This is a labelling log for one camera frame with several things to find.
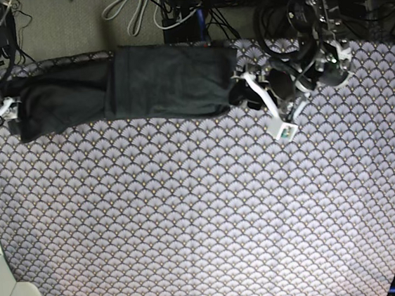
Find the dark grey T-shirt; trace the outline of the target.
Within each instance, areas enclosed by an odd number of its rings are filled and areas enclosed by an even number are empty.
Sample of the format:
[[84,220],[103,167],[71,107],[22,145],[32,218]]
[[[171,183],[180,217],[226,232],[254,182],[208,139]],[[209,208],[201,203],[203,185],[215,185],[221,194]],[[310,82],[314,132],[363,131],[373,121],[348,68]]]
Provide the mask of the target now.
[[228,47],[132,46],[112,58],[12,79],[20,99],[8,122],[24,143],[98,120],[210,118],[228,112],[237,51]]

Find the fan-patterned tablecloth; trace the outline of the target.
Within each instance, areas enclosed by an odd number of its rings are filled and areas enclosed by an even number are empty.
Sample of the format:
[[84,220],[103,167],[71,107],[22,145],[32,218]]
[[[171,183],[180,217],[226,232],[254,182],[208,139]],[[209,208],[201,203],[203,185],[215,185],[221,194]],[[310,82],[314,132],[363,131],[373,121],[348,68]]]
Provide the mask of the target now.
[[0,243],[42,296],[386,296],[395,274],[395,44],[351,43],[291,142],[265,110],[0,128]]

